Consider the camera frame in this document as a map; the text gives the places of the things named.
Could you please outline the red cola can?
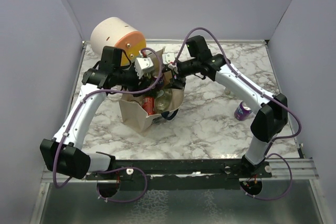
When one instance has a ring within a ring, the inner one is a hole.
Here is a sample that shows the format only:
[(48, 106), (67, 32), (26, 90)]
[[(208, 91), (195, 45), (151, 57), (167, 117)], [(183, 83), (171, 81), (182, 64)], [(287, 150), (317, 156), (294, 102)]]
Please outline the red cola can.
[(148, 115), (155, 114), (155, 98), (152, 96), (145, 96), (142, 100), (142, 108)]

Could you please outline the beige canvas tote bag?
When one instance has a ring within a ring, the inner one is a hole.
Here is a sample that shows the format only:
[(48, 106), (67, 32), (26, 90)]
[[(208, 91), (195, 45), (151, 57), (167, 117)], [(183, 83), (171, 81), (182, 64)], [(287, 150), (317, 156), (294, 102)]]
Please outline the beige canvas tote bag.
[[(159, 74), (159, 60), (162, 61), (162, 55), (164, 54), (165, 47), (156, 53), (148, 54), (148, 58), (151, 58), (155, 69), (151, 73), (145, 74), (143, 77), (147, 77), (150, 80), (150, 85), (152, 85)], [(134, 64), (130, 67), (129, 70), (134, 70)], [(184, 89), (172, 89), (172, 101), (169, 108), (162, 113), (156, 113), (154, 115), (148, 115), (142, 108), (142, 100), (145, 96), (152, 96), (156, 99), (157, 93), (162, 89), (171, 89), (169, 88), (170, 79), (172, 73), (170, 71), (163, 70), (164, 74), (164, 87), (157, 89), (155, 87), (151, 88), (149, 91), (142, 93), (141, 95), (132, 95), (132, 94), (123, 94), (119, 100), (119, 106), (122, 116), (122, 121), (125, 125), (129, 126), (133, 130), (141, 133), (146, 131), (150, 125), (157, 120), (165, 119), (167, 121), (172, 120), (178, 112), (178, 109), (183, 103), (184, 100)]]

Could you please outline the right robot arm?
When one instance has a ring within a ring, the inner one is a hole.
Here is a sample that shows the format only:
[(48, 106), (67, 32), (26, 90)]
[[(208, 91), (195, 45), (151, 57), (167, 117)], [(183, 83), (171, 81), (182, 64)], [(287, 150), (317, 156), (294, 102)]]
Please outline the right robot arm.
[(221, 84), (237, 95), (255, 114), (250, 126), (253, 138), (241, 159), (241, 171), (246, 177), (254, 177), (260, 171), (271, 140), (288, 123), (287, 98), (273, 95), (241, 74), (222, 54), (213, 55), (204, 37), (189, 38), (186, 45), (190, 60), (179, 61), (175, 56), (164, 56), (163, 63), (179, 77), (200, 73)]

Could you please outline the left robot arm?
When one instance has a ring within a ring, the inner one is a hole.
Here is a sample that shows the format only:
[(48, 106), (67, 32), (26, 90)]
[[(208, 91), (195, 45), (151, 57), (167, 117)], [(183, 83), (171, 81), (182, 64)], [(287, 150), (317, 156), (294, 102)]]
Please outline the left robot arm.
[(104, 179), (115, 175), (115, 157), (102, 152), (82, 151), (89, 125), (107, 95), (115, 93), (114, 86), (129, 88), (136, 94), (139, 78), (133, 63), (121, 65), (125, 56), (121, 48), (105, 46), (101, 59), (84, 72), (78, 98), (62, 127), (51, 140), (40, 145), (47, 169), (54, 175), (82, 179), (90, 172), (98, 172)]

